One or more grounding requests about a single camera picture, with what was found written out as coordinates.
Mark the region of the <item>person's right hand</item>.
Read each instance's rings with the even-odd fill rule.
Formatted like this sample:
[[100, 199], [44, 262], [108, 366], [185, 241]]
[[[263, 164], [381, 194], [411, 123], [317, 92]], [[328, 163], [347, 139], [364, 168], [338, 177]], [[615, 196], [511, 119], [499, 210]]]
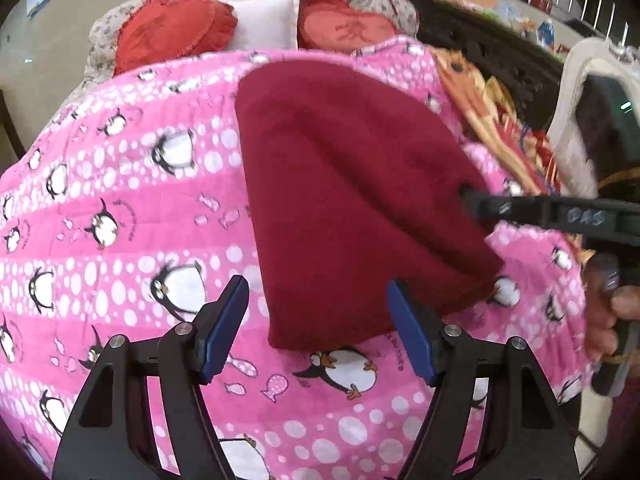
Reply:
[[593, 256], [585, 266], [585, 352], [591, 362], [612, 356], [618, 348], [614, 326], [618, 321], [638, 321], [639, 289], [626, 285], [609, 288], [613, 265], [606, 257]]

